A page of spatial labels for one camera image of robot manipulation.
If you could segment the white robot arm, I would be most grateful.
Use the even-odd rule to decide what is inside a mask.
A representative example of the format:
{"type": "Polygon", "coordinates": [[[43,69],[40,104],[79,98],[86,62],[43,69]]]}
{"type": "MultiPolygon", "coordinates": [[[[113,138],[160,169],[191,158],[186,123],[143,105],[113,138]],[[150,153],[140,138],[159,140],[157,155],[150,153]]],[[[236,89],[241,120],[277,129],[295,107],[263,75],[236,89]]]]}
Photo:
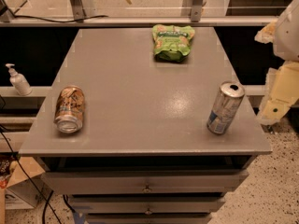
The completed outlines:
{"type": "Polygon", "coordinates": [[[281,59],[299,61],[299,0],[292,0],[278,17],[273,47],[281,59]]]}

